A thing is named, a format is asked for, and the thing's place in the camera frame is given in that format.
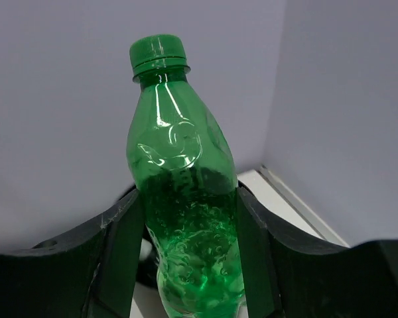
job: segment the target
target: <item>gray wall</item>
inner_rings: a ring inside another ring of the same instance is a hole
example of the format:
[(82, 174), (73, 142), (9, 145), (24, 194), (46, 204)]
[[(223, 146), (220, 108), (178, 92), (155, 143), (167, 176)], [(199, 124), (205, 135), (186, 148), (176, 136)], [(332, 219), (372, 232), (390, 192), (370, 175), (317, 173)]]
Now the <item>gray wall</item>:
[(264, 163), (350, 244), (398, 237), (398, 0), (288, 0)]
[(283, 0), (0, 0), (0, 249), (27, 247), (109, 207), (132, 182), (125, 139), (139, 87), (129, 45), (179, 35), (190, 83), (239, 171), (257, 166)]

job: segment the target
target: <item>bottle cap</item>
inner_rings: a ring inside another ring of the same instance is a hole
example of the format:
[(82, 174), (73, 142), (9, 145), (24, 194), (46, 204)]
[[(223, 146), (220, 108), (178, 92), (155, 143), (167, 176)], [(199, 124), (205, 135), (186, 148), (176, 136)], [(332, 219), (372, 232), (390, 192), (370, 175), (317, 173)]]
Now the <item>bottle cap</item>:
[(130, 47), (130, 61), (134, 77), (153, 69), (187, 67), (183, 44), (171, 34), (152, 35), (134, 42)]

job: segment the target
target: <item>black holder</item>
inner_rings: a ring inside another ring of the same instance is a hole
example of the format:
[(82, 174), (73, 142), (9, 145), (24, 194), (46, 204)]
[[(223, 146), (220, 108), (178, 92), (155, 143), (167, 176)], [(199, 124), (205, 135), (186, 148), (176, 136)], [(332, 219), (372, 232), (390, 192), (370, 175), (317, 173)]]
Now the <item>black holder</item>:
[[(237, 192), (250, 318), (398, 318), (398, 240), (344, 248)], [(128, 318), (144, 228), (137, 195), (33, 249), (0, 254), (0, 318)]]

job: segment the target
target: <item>bottle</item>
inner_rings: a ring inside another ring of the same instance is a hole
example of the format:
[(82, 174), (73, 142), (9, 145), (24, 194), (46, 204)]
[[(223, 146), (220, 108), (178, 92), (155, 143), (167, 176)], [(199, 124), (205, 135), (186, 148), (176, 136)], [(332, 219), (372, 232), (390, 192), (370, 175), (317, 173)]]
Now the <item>bottle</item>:
[(131, 46), (130, 60), (141, 94), (127, 160), (159, 253), (165, 310), (171, 318), (236, 317), (244, 286), (228, 144), (187, 82), (178, 37), (142, 38)]

